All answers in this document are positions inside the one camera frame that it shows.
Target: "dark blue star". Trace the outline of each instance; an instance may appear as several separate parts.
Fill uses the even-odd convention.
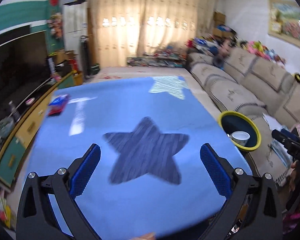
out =
[[[144,117],[133,132],[112,132],[103,136],[120,154],[110,174],[112,184],[147,173],[173,184],[181,183],[181,174],[172,157],[186,145],[188,135],[160,133],[150,117]]]

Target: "star pattern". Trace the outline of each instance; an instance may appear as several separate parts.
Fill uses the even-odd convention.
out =
[[[150,117],[144,117],[133,132],[111,132],[103,137],[120,155],[109,180],[112,184],[154,175],[172,184],[181,183],[181,174],[173,160],[188,142],[180,133],[161,133]]]
[[[153,77],[154,84],[149,93],[168,92],[170,95],[185,99],[182,89],[188,89],[188,85],[184,80],[180,80],[178,76]]]

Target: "blue and red package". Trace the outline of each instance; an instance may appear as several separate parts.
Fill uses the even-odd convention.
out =
[[[69,98],[70,95],[66,94],[66,95],[60,95],[57,98],[53,99],[52,102],[48,104],[48,106],[50,107],[48,115],[61,113],[63,109],[66,107]]]

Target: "yellow bucket rim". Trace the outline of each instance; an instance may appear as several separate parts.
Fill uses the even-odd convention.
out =
[[[218,117],[218,124],[220,125],[220,127],[222,129],[223,129],[223,127],[221,124],[221,120],[224,116],[227,116],[227,115],[234,115],[234,116],[238,116],[238,117],[244,119],[251,125],[251,127],[254,129],[254,131],[257,134],[257,143],[254,147],[245,147],[245,146],[242,146],[242,145],[236,143],[235,141],[231,140],[234,143],[234,145],[237,146],[240,150],[245,151],[245,152],[253,152],[256,149],[258,149],[261,145],[261,133],[260,133],[258,127],[254,124],[254,122],[250,118],[246,117],[244,114],[240,114],[240,113],[234,112],[234,111],[224,111]]]

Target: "teal wall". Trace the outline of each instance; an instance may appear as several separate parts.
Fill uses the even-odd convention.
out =
[[[59,2],[56,6],[50,0],[3,0],[0,5],[0,33],[21,25],[31,24],[31,33],[46,31],[48,52],[64,47],[63,40],[56,40],[50,35],[45,20],[60,12]]]

